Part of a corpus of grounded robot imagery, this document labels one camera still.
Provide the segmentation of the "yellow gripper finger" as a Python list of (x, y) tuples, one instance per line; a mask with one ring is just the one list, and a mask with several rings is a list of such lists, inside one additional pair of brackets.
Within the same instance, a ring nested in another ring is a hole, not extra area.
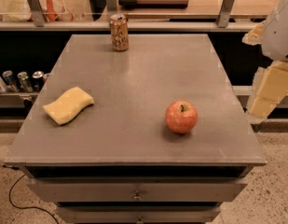
[(263, 27), (263, 22), (257, 24), (251, 31), (244, 35), (242, 42), (251, 46), (260, 45)]
[(288, 62), (273, 61), (254, 74), (246, 108), (250, 120), (265, 120), (288, 94)]

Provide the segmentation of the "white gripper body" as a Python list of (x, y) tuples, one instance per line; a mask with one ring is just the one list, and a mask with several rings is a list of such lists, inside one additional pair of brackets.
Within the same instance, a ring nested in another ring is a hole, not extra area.
[(288, 62), (288, 0), (280, 0), (267, 16), (261, 47), (271, 60)]

